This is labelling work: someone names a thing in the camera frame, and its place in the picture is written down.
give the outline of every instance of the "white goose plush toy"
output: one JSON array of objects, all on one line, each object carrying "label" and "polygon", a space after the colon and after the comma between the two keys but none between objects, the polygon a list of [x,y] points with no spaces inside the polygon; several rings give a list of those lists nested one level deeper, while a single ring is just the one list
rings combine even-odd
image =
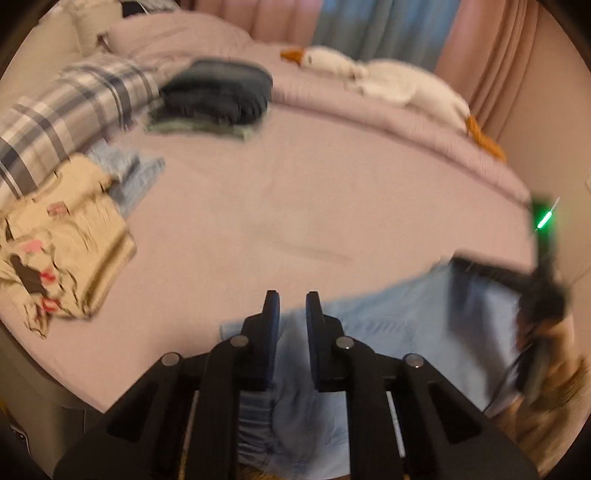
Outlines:
[{"label": "white goose plush toy", "polygon": [[302,69],[347,79],[347,88],[380,98],[397,107],[411,105],[454,130],[469,134],[498,160],[503,149],[487,137],[470,113],[467,102],[438,76],[408,63],[390,59],[357,62],[327,47],[290,48],[281,57]]}]

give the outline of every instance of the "plush toy orange beak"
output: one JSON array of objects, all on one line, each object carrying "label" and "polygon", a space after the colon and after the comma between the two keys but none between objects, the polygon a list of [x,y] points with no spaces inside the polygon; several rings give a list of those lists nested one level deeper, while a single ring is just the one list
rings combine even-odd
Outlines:
[{"label": "plush toy orange beak", "polygon": [[301,64],[301,59],[304,58],[303,48],[288,48],[281,51],[281,58],[289,61],[294,61],[298,65]]}]

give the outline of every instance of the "plaid blanket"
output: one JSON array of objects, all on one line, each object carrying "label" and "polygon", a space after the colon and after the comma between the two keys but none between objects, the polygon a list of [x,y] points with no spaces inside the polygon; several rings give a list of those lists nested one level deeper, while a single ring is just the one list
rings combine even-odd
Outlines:
[{"label": "plaid blanket", "polygon": [[153,71],[97,55],[62,71],[36,98],[0,114],[0,209],[29,194],[70,154],[114,129],[158,97]]}]

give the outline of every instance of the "pink bedsheet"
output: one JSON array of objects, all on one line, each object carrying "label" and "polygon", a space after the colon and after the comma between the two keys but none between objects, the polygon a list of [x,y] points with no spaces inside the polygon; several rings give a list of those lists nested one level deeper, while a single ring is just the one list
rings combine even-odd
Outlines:
[{"label": "pink bedsheet", "polygon": [[278,102],[249,141],[141,127],[116,139],[167,168],[129,220],[137,256],[95,318],[54,319],[43,340],[0,294],[19,343],[99,410],[166,352],[211,349],[219,325],[258,313],[268,289],[286,311],[310,290],[325,301],[382,290],[458,249],[533,265],[517,201],[527,191],[511,170],[417,113],[270,52],[252,43],[232,53],[264,63],[276,82]]}]

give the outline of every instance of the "pink curtain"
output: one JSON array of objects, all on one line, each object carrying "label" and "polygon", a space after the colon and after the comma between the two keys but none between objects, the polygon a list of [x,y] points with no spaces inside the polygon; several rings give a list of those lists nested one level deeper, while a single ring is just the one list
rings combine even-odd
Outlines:
[{"label": "pink curtain", "polygon": [[436,73],[496,138],[517,97],[538,23],[537,0],[462,0]]},{"label": "pink curtain", "polygon": [[261,41],[307,46],[323,0],[181,0],[181,7],[228,20]]}]

